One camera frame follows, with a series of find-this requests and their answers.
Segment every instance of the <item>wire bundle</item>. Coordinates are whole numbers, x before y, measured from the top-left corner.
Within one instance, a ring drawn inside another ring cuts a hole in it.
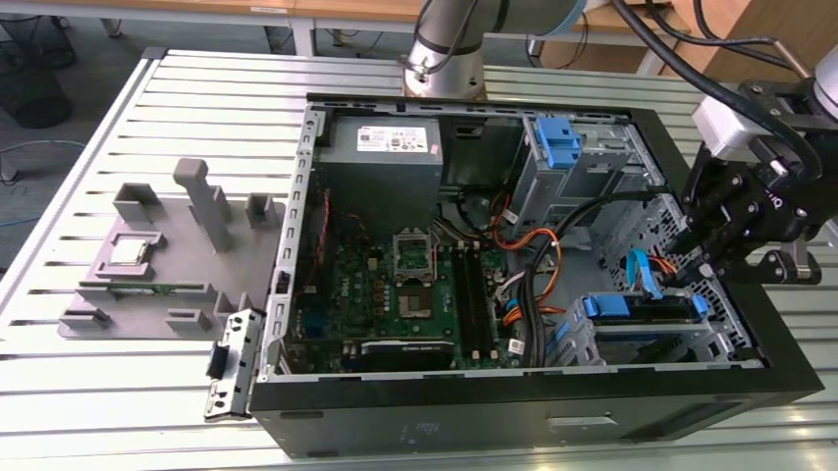
[[[314,251],[314,263],[310,275],[306,278],[306,283],[300,287],[300,290],[295,292],[294,297],[298,297],[306,291],[306,287],[315,281],[316,265],[319,263],[319,257],[326,247],[326,231],[328,230],[328,213],[331,211],[331,205],[328,203],[328,189],[323,192],[323,227],[319,231],[319,238],[316,240],[316,250]]]

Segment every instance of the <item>ram slot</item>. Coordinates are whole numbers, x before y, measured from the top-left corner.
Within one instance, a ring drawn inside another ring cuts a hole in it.
[[[494,351],[492,328],[488,318],[488,298],[486,297],[486,279],[483,277],[479,250],[467,250],[464,258],[476,349],[483,358],[488,356],[496,358],[498,352]]]
[[[468,277],[464,250],[454,250],[451,263],[454,269],[454,299],[456,302],[456,321],[459,323],[459,350],[462,356],[479,355],[474,331],[471,296],[468,295]]]

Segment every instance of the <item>blue drive bay latch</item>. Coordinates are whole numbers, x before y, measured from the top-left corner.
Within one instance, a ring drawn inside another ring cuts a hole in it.
[[[582,155],[582,136],[567,118],[536,118],[538,140],[547,154],[547,166],[567,170],[576,166]]]

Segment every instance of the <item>black trash can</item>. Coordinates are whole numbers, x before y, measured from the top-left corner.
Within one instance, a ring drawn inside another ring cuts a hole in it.
[[[55,73],[29,47],[0,41],[0,108],[24,128],[39,130],[60,124],[72,112]]]
[[[52,70],[64,69],[76,63],[76,51],[67,38],[61,17],[44,15],[0,15],[0,26],[27,52],[43,59]]]

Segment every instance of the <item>metal bracket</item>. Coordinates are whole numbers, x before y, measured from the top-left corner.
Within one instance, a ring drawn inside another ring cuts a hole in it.
[[[266,314],[250,308],[231,314],[221,340],[212,345],[207,376],[212,378],[204,421],[247,420],[247,398],[256,366]]]

